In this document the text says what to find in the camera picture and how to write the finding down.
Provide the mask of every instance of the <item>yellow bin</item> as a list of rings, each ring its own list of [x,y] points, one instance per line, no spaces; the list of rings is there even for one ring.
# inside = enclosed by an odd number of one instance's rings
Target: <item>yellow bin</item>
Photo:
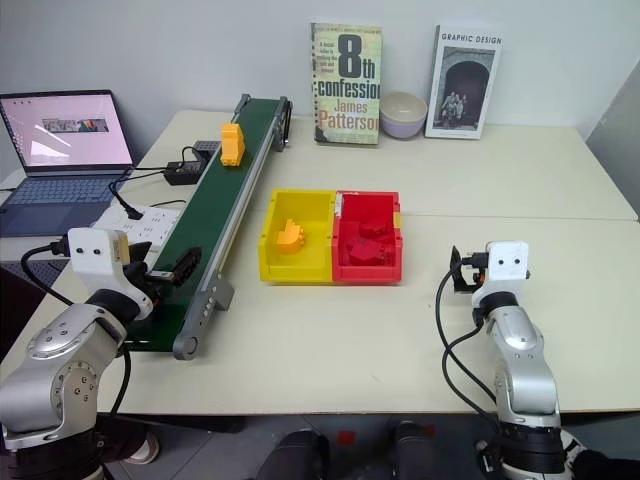
[[[260,279],[275,283],[331,283],[331,237],[336,192],[332,190],[274,190],[269,203],[258,255]],[[304,244],[295,253],[281,253],[278,234],[287,220],[304,231]]]

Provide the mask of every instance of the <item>bowl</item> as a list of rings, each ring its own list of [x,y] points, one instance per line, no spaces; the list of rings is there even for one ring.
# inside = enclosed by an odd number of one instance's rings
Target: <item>bowl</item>
[[[406,92],[393,92],[380,99],[380,124],[395,138],[410,138],[424,126],[427,104]]]

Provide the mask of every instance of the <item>laptop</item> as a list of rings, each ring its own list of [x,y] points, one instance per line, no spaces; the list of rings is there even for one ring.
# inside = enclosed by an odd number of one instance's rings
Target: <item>laptop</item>
[[[62,235],[95,222],[133,166],[109,90],[0,95],[27,178],[0,206],[0,236]]]

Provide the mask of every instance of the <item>green conveyor belt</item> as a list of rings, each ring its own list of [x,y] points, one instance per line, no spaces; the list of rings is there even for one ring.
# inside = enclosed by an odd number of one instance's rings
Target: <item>green conveyor belt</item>
[[[216,242],[224,231],[277,106],[278,100],[251,99],[240,111],[237,123],[244,133],[246,150],[239,167],[223,167],[220,152],[211,159],[212,165],[167,240],[154,270],[171,270],[180,254],[189,247],[202,247],[202,260],[189,280],[180,288],[173,289],[156,307],[152,319],[134,322],[127,327],[127,344],[131,350],[172,351],[191,298],[205,273]]]

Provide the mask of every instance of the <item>laptop keyboard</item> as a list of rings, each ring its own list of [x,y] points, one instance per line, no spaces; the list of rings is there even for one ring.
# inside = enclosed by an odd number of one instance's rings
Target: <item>laptop keyboard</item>
[[[8,205],[108,202],[112,197],[109,183],[113,180],[113,178],[85,178],[26,181],[13,194]]]

